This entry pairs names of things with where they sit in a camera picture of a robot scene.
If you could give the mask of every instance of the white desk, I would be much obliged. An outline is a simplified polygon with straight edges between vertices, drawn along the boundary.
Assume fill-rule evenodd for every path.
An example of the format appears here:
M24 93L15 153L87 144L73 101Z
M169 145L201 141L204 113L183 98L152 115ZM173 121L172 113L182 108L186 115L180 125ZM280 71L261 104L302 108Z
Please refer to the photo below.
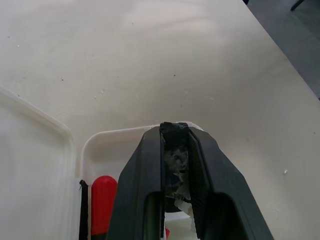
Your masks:
M241 0L3 0L0 29L0 85L79 151L100 131L192 121L275 239L319 238L320 102Z

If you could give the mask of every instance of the black strap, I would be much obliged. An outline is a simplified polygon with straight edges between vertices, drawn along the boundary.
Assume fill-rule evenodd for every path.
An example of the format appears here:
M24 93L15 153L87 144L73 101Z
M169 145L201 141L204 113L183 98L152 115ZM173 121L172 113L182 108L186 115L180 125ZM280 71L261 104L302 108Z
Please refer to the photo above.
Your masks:
M82 188L82 193L81 193L79 240L88 240L88 185L84 180L80 181L80 185Z

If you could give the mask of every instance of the white tray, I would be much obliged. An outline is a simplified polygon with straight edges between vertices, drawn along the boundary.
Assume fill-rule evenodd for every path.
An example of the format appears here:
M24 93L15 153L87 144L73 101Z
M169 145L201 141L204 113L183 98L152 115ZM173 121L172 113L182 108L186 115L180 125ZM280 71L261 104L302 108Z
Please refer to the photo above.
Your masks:
M0 238L74 238L75 166L68 128L0 88Z
M190 127L202 130L192 122ZM136 150L143 134L158 125L142 126L115 131L103 131L93 135L84 145L81 152L80 172L82 178L89 185L88 223L91 225L91 185L100 176L108 175L118 181L119 176L130 157ZM189 218L183 212L170 214L170 221Z

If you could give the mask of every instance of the chair leg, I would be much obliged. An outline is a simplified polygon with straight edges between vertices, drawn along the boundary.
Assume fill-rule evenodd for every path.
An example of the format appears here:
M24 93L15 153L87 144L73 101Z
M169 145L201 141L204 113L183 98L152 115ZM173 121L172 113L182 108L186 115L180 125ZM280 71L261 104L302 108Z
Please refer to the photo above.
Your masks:
M294 11L304 0L298 0L292 7L291 11Z

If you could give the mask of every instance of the red object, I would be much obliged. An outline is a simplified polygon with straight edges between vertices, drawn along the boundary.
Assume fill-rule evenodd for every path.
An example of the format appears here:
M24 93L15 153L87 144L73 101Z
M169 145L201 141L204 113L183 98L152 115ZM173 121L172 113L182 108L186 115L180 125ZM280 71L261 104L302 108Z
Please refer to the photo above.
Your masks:
M170 230L169 229L165 229L165 235L166 235L166 239L169 239L169 235L170 235Z
M111 176L100 176L92 184L91 235L100 235L108 232L117 185L117 181Z

